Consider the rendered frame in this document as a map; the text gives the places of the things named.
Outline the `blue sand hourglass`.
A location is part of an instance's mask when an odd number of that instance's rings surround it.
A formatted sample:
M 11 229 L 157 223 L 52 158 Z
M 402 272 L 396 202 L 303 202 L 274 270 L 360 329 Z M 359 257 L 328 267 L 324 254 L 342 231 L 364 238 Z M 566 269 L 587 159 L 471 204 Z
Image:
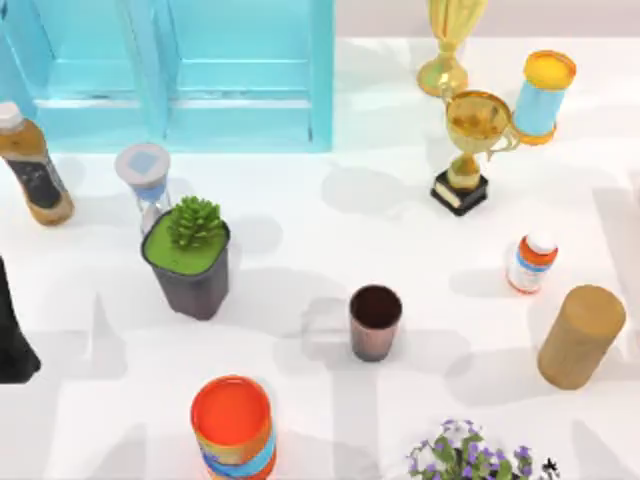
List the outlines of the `blue sand hourglass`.
M 169 153 L 153 143 L 132 145 L 116 157 L 115 171 L 135 196 L 142 235 L 172 208 L 167 186 L 170 163 Z

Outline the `green plant in grey pot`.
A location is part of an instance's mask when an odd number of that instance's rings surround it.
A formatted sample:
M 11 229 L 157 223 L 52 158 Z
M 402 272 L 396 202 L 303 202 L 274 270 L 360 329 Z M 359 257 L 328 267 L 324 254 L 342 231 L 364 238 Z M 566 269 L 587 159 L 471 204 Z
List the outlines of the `green plant in grey pot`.
M 141 255 L 173 311 L 213 318 L 229 292 L 230 240 L 220 206 L 197 196 L 183 197 L 153 223 Z

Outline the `purple flower plant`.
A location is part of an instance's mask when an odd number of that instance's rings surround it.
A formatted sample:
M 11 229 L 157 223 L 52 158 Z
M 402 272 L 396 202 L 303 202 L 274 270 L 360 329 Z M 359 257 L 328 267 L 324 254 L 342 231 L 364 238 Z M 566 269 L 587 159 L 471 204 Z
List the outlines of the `purple flower plant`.
M 553 459 L 535 462 L 525 445 L 512 451 L 492 446 L 468 419 L 444 420 L 440 432 L 414 446 L 407 460 L 411 480 L 561 480 Z

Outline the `orange and blue can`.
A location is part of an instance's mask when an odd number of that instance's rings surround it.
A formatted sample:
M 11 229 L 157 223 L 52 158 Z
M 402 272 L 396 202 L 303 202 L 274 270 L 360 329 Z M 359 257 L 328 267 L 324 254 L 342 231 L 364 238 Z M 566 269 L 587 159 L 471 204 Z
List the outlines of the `orange and blue can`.
M 227 375 L 195 395 L 190 420 L 211 480 L 267 480 L 276 463 L 271 404 L 254 380 Z

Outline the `tall gold trophy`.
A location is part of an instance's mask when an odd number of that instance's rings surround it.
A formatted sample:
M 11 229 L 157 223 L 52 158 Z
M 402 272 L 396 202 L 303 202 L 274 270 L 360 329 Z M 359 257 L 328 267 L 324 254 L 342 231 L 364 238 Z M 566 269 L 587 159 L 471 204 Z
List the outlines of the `tall gold trophy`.
M 468 73 L 456 57 L 483 15 L 488 0 L 428 0 L 431 31 L 438 42 L 437 56 L 418 71 L 418 86 L 428 95 L 440 97 L 443 90 L 458 93 L 468 87 Z

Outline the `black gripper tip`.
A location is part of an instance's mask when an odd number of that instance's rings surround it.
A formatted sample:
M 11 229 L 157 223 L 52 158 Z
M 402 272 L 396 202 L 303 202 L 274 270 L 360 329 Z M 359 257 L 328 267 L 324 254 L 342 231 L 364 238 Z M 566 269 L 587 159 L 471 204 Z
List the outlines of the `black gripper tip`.
M 14 312 L 3 258 L 0 256 L 0 384 L 26 384 L 41 361 L 24 336 Z

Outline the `blue can with orange rims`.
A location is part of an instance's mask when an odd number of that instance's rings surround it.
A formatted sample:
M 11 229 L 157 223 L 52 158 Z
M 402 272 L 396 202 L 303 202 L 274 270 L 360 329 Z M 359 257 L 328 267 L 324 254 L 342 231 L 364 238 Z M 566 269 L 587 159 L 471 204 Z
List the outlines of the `blue can with orange rims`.
M 512 124 L 522 143 L 542 145 L 555 134 L 558 112 L 575 78 L 576 65 L 563 53 L 540 50 L 527 57 L 523 73 Z

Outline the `wooden cylinder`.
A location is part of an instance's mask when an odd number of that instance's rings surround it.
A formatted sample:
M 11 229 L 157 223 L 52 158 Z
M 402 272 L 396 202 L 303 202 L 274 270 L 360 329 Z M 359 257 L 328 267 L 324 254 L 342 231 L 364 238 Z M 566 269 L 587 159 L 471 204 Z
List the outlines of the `wooden cylinder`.
M 614 293 L 591 284 L 574 287 L 539 350 L 540 374 L 562 390 L 583 387 L 625 322 L 626 310 Z

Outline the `orange and white bottle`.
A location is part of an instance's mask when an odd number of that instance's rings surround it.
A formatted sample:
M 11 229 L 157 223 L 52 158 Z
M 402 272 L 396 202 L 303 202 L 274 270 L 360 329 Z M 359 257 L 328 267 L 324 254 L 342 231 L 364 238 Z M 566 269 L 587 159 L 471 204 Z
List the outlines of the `orange and white bottle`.
M 550 234 L 542 231 L 529 232 L 520 239 L 508 263 L 508 283 L 521 293 L 536 293 L 557 254 L 557 243 Z

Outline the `light blue rack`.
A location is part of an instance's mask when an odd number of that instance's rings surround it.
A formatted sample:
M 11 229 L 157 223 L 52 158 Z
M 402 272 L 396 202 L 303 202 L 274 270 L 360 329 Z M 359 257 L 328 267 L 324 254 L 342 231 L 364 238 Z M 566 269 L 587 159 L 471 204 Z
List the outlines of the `light blue rack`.
M 326 151 L 334 0 L 0 0 L 0 101 L 60 152 Z

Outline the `brown sauce bottle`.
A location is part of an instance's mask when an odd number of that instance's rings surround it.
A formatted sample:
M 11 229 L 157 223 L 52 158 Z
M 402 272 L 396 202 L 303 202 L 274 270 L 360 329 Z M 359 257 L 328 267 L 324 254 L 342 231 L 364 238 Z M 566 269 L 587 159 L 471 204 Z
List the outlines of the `brown sauce bottle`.
M 59 225 L 74 213 L 74 203 L 49 155 L 41 129 L 13 102 L 0 102 L 0 157 L 12 169 L 34 219 Z

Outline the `gold trophy with black base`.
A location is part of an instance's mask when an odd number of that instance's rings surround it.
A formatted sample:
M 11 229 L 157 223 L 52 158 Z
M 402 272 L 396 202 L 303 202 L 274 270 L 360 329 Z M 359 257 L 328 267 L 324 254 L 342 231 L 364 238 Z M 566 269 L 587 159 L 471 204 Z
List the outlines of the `gold trophy with black base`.
M 512 113 L 498 96 L 480 90 L 441 89 L 448 137 L 460 154 L 434 180 L 431 195 L 456 216 L 463 216 L 488 196 L 488 180 L 475 156 L 490 159 L 515 150 L 520 137 Z

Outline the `dark brown cup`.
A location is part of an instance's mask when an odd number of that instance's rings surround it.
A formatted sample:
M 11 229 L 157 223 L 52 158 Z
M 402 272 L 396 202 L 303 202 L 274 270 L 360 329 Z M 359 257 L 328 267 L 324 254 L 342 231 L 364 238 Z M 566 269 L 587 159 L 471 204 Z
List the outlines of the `dark brown cup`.
M 402 313 L 402 302 L 390 288 L 377 284 L 359 288 L 349 301 L 353 353 L 365 362 L 384 360 Z

